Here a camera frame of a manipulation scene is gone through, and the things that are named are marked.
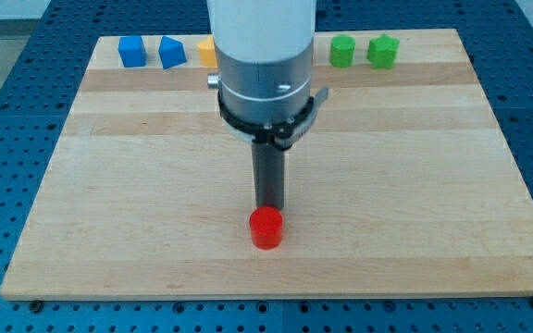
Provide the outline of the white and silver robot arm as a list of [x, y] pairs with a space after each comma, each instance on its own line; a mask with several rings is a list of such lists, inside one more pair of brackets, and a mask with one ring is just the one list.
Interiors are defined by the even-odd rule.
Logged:
[[315, 0], [208, 0], [219, 97], [237, 119], [279, 124], [307, 103]]

